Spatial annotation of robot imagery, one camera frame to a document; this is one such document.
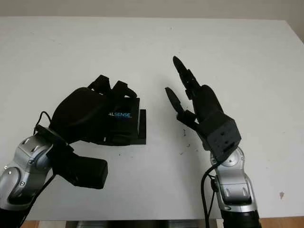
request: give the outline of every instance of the robotic arm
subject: robotic arm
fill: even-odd
[[[178,97],[167,87],[168,98],[177,112],[177,119],[195,130],[204,149],[211,152],[212,166],[201,181],[206,228],[209,228],[209,214],[204,181],[212,170],[215,170],[216,176],[212,179],[211,186],[217,194],[224,227],[261,228],[252,184],[244,172],[245,157],[238,147],[241,136],[235,121],[224,114],[209,86],[200,86],[191,71],[177,57],[173,58],[173,63],[186,88],[187,97],[192,100],[195,113],[183,110]]]
[[[19,228],[38,195],[57,174],[75,186],[104,187],[107,162],[78,156],[69,144],[104,141],[111,124],[109,112],[125,95],[136,97],[126,83],[118,81],[111,89],[109,79],[99,76],[57,107],[49,128],[35,126],[37,133],[18,145],[13,161],[0,176],[1,225]],[[50,169],[53,176],[45,183]]]

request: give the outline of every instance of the black cable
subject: black cable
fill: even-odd
[[[40,116],[39,116],[39,119],[38,119],[37,123],[35,124],[35,127],[40,123],[40,120],[41,120],[43,114],[45,114],[48,117],[49,122],[51,122],[51,117],[49,116],[49,114],[46,111],[42,111],[40,113]]]
[[[29,211],[32,209],[36,199],[38,198],[38,196],[42,193],[42,191],[50,184],[50,182],[56,177],[56,174],[53,174],[47,182],[45,182],[45,184],[42,186],[42,188],[37,192],[37,194],[34,196],[33,200],[31,201],[27,211],[24,214],[24,218],[22,220],[22,222],[20,223],[19,227],[22,226],[22,224],[24,223],[25,219],[27,218]]]
[[[213,191],[213,194],[212,194],[211,203],[210,203],[210,207],[209,207],[209,211],[208,211],[208,218],[210,216],[210,212],[211,212],[211,209],[212,209],[212,205],[213,205],[213,201],[214,201],[214,195],[215,195],[215,191]]]
[[[221,163],[218,162],[218,163],[212,165],[209,169],[207,169],[207,171],[204,173],[203,177],[201,178],[201,182],[200,182],[200,193],[201,193],[201,199],[203,201],[206,228],[210,228],[210,226],[209,226],[209,215],[208,215],[206,199],[205,199],[204,183],[205,183],[205,180],[208,177],[209,173],[212,170],[216,169],[220,164]]]

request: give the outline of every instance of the white tabletop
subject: white tabletop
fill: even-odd
[[[40,111],[52,114],[100,74],[112,85],[127,82],[147,109],[147,145],[72,144],[79,155],[108,161],[103,190],[57,176],[28,219],[203,218],[200,179],[209,152],[175,119],[166,97],[169,86],[192,109],[173,55],[236,120],[260,216],[304,215],[304,47],[286,22],[0,18],[0,166],[31,135]],[[206,191],[209,204],[209,183]],[[220,217],[217,203],[211,217]]]

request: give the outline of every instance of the white wall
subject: white wall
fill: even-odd
[[[0,0],[0,16],[283,19],[304,40],[303,0]]]

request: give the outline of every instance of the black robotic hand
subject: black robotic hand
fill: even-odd
[[[177,112],[177,119],[195,130],[203,142],[204,149],[210,150],[217,162],[221,163],[238,147],[241,140],[237,125],[232,118],[224,114],[209,86],[200,86],[191,71],[177,57],[173,57],[173,63],[186,88],[187,97],[192,100],[195,112],[184,111],[178,97],[167,87],[166,93]]]
[[[111,89],[109,79],[100,75],[88,87],[72,92],[55,110],[49,129],[36,126],[37,134],[52,142],[47,153],[53,172],[75,186],[102,189],[107,177],[107,162],[73,153],[70,143],[102,141],[111,126],[109,113],[118,102],[136,93],[118,81]]]

